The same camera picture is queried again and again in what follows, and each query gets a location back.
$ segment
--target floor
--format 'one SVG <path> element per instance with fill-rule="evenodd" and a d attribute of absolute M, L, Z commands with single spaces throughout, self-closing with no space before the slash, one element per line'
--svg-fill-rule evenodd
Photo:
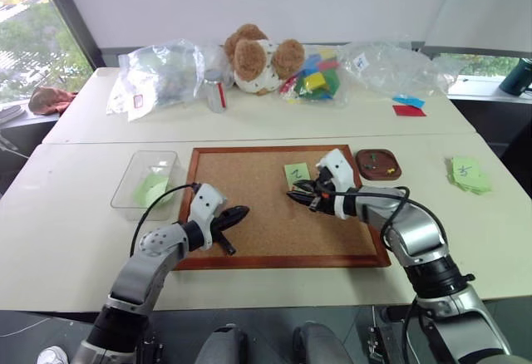
<path fill-rule="evenodd" d="M 514 354 L 532 360 L 532 297 L 505 299 L 487 306 Z M 377 322 L 381 322 L 380 311 L 377 307 Z M 292 331 L 307 320 L 330 327 L 354 363 L 368 363 L 367 328 L 373 320 L 371 307 L 367 306 L 156 312 L 151 318 L 160 342 L 165 345 L 162 362 L 168 364 L 194 363 L 204 340 L 215 328 L 228 322 L 237 323 L 248 333 L 250 364 L 294 363 Z M 35 327 L 7 336 L 38 322 L 41 323 Z M 400 328 L 399 324 L 394 326 L 397 340 L 400 340 Z M 0 311 L 0 362 L 32 363 L 44 347 L 51 345 L 62 347 L 72 359 L 89 330 L 90 325 L 82 322 Z M 434 363 L 416 321 L 411 323 L 410 335 L 420 363 Z"/>

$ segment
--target metal can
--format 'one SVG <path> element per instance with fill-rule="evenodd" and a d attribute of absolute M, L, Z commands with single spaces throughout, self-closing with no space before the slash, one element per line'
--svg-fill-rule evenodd
<path fill-rule="evenodd" d="M 224 78 L 221 71 L 210 69 L 205 72 L 204 94 L 207 96 L 207 104 L 213 112 L 222 113 L 227 109 Z"/>

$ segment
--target stuffed toy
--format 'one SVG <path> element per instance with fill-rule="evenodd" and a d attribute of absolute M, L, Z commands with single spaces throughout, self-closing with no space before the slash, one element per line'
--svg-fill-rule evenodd
<path fill-rule="evenodd" d="M 278 89 L 305 60 L 301 43 L 291 39 L 274 44 L 250 23 L 225 41 L 224 50 L 233 66 L 236 84 L 259 96 Z"/>

